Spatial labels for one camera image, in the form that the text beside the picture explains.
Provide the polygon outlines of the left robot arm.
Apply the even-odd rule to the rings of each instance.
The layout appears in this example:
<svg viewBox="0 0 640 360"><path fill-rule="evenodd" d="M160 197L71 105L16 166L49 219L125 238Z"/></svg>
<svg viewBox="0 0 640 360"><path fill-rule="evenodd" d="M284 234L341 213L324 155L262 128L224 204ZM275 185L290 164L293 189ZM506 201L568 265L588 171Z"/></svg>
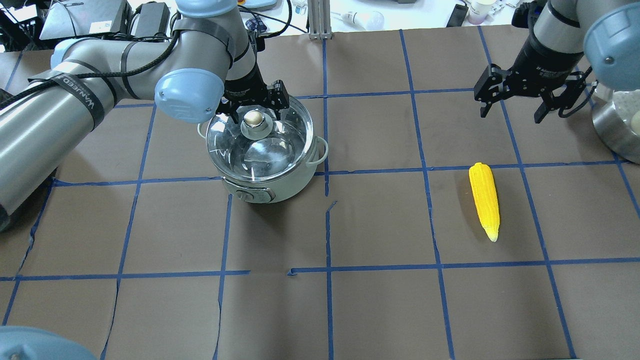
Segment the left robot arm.
<svg viewBox="0 0 640 360"><path fill-rule="evenodd" d="M265 84L234 0L176 6L182 18L169 42L67 39L55 46L50 70L2 102L2 224L121 100L153 101L196 124L242 106L290 107L281 80Z"/></svg>

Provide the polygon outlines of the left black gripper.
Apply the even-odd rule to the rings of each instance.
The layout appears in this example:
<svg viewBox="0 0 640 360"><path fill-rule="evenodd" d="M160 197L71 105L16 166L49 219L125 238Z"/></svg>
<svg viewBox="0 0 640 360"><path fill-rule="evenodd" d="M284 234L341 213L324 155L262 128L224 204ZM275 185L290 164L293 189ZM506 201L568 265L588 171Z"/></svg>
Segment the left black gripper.
<svg viewBox="0 0 640 360"><path fill-rule="evenodd" d="M270 86L265 84L260 70L251 70L238 79L226 80L224 97L215 110L217 116L225 115L238 125L240 106L260 105L274 112L275 118L281 120L291 107L290 94L283 80L278 79Z"/></svg>

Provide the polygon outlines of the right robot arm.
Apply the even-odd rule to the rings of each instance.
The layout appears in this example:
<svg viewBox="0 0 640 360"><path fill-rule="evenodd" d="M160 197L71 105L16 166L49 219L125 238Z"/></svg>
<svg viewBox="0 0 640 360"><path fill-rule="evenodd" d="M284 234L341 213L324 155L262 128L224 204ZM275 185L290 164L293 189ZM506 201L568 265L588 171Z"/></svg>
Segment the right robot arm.
<svg viewBox="0 0 640 360"><path fill-rule="evenodd" d="M639 89L637 0L534 0L515 9L511 25L528 36L510 68L490 63L475 84L481 117L512 97L542 100L535 123L554 111L573 116L589 75L613 91Z"/></svg>

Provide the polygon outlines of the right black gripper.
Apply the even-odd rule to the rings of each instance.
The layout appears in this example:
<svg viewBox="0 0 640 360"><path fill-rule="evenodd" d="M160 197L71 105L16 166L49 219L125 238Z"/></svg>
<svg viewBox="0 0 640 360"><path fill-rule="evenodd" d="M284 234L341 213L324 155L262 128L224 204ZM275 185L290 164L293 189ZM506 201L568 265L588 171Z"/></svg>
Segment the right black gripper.
<svg viewBox="0 0 640 360"><path fill-rule="evenodd" d="M480 117L486 118L494 104L512 97L542 98L534 113L537 125L552 111L557 110L563 119L573 116L590 102L598 87L598 80L586 81L588 72L572 72L584 55L555 51L537 39L527 39L511 68L489 64L482 71L473 87L474 100L482 104ZM563 85L562 93L554 95ZM576 105L588 85L589 93Z"/></svg>

